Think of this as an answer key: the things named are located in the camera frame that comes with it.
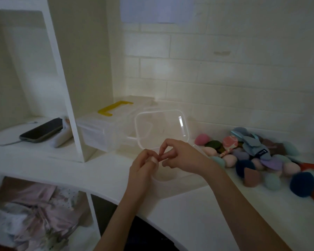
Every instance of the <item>white cable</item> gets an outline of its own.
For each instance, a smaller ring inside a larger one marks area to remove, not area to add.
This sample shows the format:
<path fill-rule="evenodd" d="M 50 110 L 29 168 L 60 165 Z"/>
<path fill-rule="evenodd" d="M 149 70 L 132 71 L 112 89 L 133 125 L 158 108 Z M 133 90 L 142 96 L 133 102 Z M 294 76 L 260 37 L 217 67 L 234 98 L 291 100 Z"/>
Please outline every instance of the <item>white cable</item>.
<path fill-rule="evenodd" d="M 35 123 L 38 123 L 38 122 L 37 122 L 37 121 L 23 122 L 23 123 L 19 123 L 19 124 L 10 126 L 10 127 L 8 127 L 8 128 L 12 128 L 12 127 L 15 127 L 15 126 L 17 126 L 17 125 L 22 125 L 22 124 L 35 124 Z M 8 146 L 8 145 L 20 143 L 20 142 L 22 142 L 22 140 L 19 140 L 19 141 L 16 141 L 16 142 L 12 142 L 12 143 L 0 144 L 0 146 L 1 146 L 1 147 L 4 147 L 4 146 Z"/>

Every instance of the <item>plastic lid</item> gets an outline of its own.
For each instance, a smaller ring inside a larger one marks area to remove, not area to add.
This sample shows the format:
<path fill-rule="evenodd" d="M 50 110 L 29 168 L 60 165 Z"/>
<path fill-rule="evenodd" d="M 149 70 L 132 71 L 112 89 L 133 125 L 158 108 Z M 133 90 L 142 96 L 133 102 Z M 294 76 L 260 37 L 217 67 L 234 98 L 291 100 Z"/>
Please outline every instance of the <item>plastic lid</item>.
<path fill-rule="evenodd" d="M 135 117 L 135 129 L 138 145 L 142 149 L 159 148 L 167 138 L 189 140 L 185 117 L 179 110 L 139 113 Z"/>

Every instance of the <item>smartphone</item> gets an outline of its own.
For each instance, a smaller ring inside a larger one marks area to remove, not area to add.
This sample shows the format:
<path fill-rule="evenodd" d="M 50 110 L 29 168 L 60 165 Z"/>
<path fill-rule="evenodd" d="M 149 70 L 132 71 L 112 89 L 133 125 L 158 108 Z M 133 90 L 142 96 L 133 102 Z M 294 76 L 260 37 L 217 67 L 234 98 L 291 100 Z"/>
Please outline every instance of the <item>smartphone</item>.
<path fill-rule="evenodd" d="M 19 136 L 20 140 L 32 143 L 40 143 L 63 129 L 61 118 L 53 119 Z"/>

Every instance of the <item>yellow handle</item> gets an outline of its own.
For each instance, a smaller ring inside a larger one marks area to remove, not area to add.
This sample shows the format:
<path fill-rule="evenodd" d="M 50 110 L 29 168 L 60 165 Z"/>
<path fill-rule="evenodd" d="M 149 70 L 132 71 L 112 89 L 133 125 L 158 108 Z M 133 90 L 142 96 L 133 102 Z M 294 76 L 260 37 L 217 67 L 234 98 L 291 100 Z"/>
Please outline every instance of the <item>yellow handle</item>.
<path fill-rule="evenodd" d="M 113 116 L 113 114 L 108 113 L 108 111 L 113 110 L 113 109 L 117 108 L 119 105 L 122 105 L 122 104 L 133 104 L 133 102 L 120 100 L 120 101 L 115 102 L 115 103 L 112 104 L 112 105 L 109 105 L 109 106 L 106 106 L 106 107 L 103 108 L 103 109 L 100 109 L 100 110 L 98 111 L 98 113 L 99 113 L 99 114 L 102 114 L 102 115 L 104 115 L 104 116 Z"/>

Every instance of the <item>left hand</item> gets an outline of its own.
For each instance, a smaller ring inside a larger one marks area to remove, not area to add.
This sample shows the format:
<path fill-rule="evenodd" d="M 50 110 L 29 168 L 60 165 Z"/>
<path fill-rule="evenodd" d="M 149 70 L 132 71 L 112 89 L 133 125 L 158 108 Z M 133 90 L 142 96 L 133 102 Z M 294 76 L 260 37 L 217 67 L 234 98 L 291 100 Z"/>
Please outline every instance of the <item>left hand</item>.
<path fill-rule="evenodd" d="M 143 203 L 151 184 L 151 174 L 158 167 L 158 164 L 151 160 L 146 162 L 149 157 L 154 157 L 160 161 L 160 156 L 156 152 L 145 149 L 133 161 L 129 170 L 128 185 L 124 198 L 138 206 Z"/>

